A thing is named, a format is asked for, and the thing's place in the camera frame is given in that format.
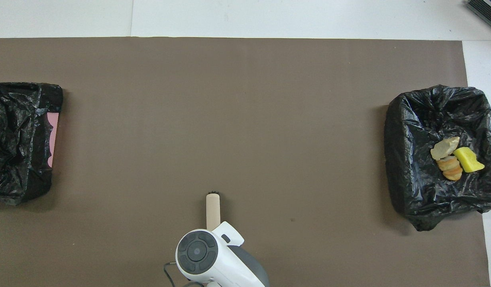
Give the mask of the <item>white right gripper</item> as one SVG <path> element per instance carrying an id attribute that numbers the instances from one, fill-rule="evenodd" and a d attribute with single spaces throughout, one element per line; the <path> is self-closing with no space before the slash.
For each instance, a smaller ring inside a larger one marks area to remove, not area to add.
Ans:
<path id="1" fill-rule="evenodd" d="M 231 246 L 242 246 L 244 243 L 244 238 L 242 235 L 228 222 L 223 221 L 212 233 L 216 235 L 217 238 L 223 240 L 226 245 Z"/>

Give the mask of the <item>beige brush black bristles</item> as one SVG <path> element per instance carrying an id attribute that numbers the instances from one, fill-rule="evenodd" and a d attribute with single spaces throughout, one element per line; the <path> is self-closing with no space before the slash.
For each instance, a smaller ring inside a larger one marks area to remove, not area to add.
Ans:
<path id="1" fill-rule="evenodd" d="M 206 196 L 206 229 L 215 230 L 221 224 L 220 193 L 211 191 Z"/>

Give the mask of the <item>orange striped croissant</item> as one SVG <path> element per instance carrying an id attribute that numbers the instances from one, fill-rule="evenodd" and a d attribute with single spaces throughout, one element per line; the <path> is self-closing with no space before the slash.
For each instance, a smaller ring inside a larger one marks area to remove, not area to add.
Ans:
<path id="1" fill-rule="evenodd" d="M 456 156 L 446 156 L 437 160 L 436 163 L 446 179 L 450 181 L 458 181 L 461 179 L 463 169 Z"/>

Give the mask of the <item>yellow sponge piece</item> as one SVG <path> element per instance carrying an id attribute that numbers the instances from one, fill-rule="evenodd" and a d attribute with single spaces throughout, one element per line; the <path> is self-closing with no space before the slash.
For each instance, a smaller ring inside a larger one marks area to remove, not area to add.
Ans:
<path id="1" fill-rule="evenodd" d="M 457 148 L 453 155 L 457 158 L 462 169 L 467 173 L 480 171 L 485 165 L 477 160 L 477 155 L 469 147 Z"/>

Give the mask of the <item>black trash bag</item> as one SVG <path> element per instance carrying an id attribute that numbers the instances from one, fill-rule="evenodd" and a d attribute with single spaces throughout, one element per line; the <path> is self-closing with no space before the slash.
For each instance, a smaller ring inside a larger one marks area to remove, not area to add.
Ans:
<path id="1" fill-rule="evenodd" d="M 0 202 L 16 206 L 49 192 L 52 185 L 49 113 L 60 113 L 57 84 L 0 83 Z"/>
<path id="2" fill-rule="evenodd" d="M 430 88 L 401 93 L 387 109 L 384 155 L 388 190 L 396 212 L 417 231 L 430 231 L 444 218 L 491 210 L 491 107 L 474 87 Z M 431 149 L 457 137 L 485 167 L 445 178 Z"/>

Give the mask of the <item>pink bin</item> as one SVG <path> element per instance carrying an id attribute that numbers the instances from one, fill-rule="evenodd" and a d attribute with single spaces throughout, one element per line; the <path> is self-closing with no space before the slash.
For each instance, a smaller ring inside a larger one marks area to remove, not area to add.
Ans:
<path id="1" fill-rule="evenodd" d="M 59 113 L 54 113 L 54 112 L 48 112 L 47 113 L 47 120 L 49 124 L 52 126 L 52 131 L 49 135 L 49 152 L 50 156 L 47 160 L 47 164 L 49 167 L 52 168 L 53 165 L 53 156 L 54 156 L 54 149 L 55 149 L 55 142 L 56 142 L 56 134 L 57 134 L 57 127 L 58 127 L 58 122 L 59 122 Z"/>

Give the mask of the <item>brown paper table mat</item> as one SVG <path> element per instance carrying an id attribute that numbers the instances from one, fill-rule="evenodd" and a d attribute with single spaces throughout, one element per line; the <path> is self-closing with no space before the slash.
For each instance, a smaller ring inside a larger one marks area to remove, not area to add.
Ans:
<path id="1" fill-rule="evenodd" d="M 466 86 L 460 42 L 0 39 L 0 82 L 58 84 L 48 194 L 0 203 L 0 287 L 170 287 L 205 196 L 272 287 L 490 285 L 482 215 L 395 212 L 387 105 Z"/>

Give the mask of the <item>dark ribbed grille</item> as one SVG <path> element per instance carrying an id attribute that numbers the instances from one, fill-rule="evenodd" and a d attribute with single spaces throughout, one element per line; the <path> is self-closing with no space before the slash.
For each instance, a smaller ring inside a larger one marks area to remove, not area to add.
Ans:
<path id="1" fill-rule="evenodd" d="M 491 27 L 491 0 L 465 0 L 465 5 Z"/>

